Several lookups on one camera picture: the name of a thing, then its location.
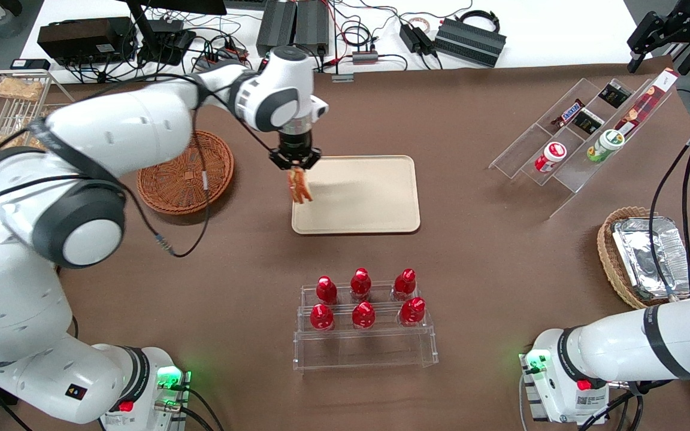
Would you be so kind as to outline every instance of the chocolate bar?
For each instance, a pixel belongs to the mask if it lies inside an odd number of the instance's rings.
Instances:
[[[592,134],[603,125],[603,120],[587,108],[582,108],[577,117],[574,118],[573,123],[583,131]]]
[[[577,115],[580,112],[580,110],[583,107],[584,104],[582,103],[582,101],[577,99],[569,109],[565,110],[564,113],[561,114],[560,117],[550,121],[550,124],[557,126],[558,129],[563,128],[563,126],[566,126],[571,121],[571,119],[573,119],[573,117],[575,117],[575,115]]]
[[[616,82],[609,82],[598,96],[611,106],[619,108],[632,95],[630,91],[625,90],[621,85],[616,84]]]

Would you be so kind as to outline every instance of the tape roll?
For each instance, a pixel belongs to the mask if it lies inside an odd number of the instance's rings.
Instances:
[[[427,19],[424,19],[424,17],[413,17],[412,19],[408,20],[408,22],[415,27],[424,27],[422,28],[422,32],[425,33],[425,35],[430,32],[430,22],[428,22]]]

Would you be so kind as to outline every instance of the red emergency button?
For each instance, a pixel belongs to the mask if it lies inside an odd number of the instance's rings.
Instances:
[[[590,390],[592,389],[592,384],[588,380],[579,380],[577,382],[577,388],[579,390]]]
[[[122,401],[119,403],[119,411],[120,412],[131,412],[132,407],[134,407],[135,404],[132,403],[132,401]]]

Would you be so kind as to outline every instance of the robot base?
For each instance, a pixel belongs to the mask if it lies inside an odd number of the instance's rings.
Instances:
[[[143,395],[134,403],[129,412],[108,412],[101,417],[106,431],[167,431],[173,420],[170,412],[153,409],[156,401],[181,401],[179,392],[159,389],[159,383],[188,384],[186,375],[174,366],[167,352],[158,347],[143,347],[143,353],[150,361],[150,375]]]
[[[579,390],[561,362],[558,360],[558,338],[564,331],[548,329],[534,341],[534,347],[526,354],[526,363],[538,361],[544,365],[540,373],[532,374],[534,387],[547,412],[550,422],[576,422],[583,424],[588,417],[602,409],[609,400],[609,387]],[[606,422],[600,418],[596,424]]]

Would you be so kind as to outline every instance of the red bottle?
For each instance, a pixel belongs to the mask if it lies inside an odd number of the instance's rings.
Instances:
[[[369,289],[372,289],[372,279],[364,268],[358,268],[356,274],[350,279],[350,296],[356,301],[369,299]]]
[[[395,301],[406,301],[411,297],[411,293],[417,288],[417,281],[414,280],[417,273],[413,269],[407,268],[403,270],[401,275],[395,278],[394,289],[391,291],[391,296]]]
[[[356,329],[369,329],[376,319],[374,306],[371,303],[365,301],[353,309],[353,327]]]
[[[322,303],[317,303],[310,311],[310,324],[316,330],[333,330],[334,329],[334,313],[332,310]]]
[[[316,296],[321,300],[321,303],[326,305],[337,304],[337,286],[326,275],[318,279],[318,286],[316,287]]]
[[[425,318],[425,300],[416,297],[403,303],[398,313],[398,323],[401,326],[416,326]]]

